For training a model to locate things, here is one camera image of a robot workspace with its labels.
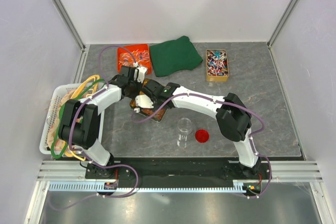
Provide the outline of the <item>gold tin with star candies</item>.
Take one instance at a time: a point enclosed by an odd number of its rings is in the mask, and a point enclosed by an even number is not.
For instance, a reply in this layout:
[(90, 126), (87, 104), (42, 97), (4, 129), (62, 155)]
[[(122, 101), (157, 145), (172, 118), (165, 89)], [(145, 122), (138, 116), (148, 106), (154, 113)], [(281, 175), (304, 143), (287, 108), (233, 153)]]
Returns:
[[(152, 79), (144, 79), (143, 82), (143, 86), (142, 89), (140, 89), (140, 93), (141, 94), (150, 94), (151, 98), (156, 98), (156, 96), (159, 94), (159, 91), (163, 91), (163, 85), (161, 85), (159, 82), (152, 80)], [(151, 116), (156, 109), (159, 107), (159, 105), (154, 105), (153, 110), (151, 111), (143, 111), (140, 112), (139, 114), (148, 118), (149, 116)], [(166, 113), (166, 108), (161, 109), (153, 118), (152, 120), (154, 120), (155, 122), (161, 122), (164, 115)]]

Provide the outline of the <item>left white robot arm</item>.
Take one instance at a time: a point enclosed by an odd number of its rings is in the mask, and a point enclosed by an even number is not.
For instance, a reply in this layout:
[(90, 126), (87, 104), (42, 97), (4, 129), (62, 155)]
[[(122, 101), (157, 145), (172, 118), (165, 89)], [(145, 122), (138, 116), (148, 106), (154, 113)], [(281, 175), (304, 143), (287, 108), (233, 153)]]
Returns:
[(125, 97), (139, 94), (147, 68), (121, 67), (119, 74), (87, 98), (70, 99), (64, 105), (58, 136), (73, 152), (80, 152), (97, 166), (97, 173), (111, 178), (115, 173), (114, 157), (99, 141), (101, 113)]

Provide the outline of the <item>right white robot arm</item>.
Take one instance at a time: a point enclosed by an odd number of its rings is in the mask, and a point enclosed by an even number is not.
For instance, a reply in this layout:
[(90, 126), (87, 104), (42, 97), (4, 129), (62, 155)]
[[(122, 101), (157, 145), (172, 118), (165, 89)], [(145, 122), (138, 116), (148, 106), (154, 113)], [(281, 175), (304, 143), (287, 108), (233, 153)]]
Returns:
[(248, 110), (240, 98), (229, 93), (225, 97), (192, 91), (176, 83), (162, 86), (149, 80), (135, 98), (137, 107), (154, 109), (189, 109), (214, 118), (224, 138), (234, 143), (238, 153), (240, 172), (248, 179), (259, 173), (260, 157), (253, 143), (251, 130), (252, 111)]

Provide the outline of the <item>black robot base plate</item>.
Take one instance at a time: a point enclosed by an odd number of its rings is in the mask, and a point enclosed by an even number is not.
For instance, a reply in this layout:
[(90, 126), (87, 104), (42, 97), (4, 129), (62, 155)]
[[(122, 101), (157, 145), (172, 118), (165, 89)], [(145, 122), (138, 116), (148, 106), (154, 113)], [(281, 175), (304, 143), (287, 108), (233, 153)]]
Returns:
[(166, 157), (166, 158), (121, 158), (109, 161), (106, 165), (92, 162), (87, 165), (86, 178), (111, 178), (114, 174), (121, 177), (120, 169), (134, 168), (139, 178), (168, 176), (199, 176), (224, 180), (269, 179), (268, 163), (260, 158), (252, 168), (243, 166), (237, 158), (225, 157)]

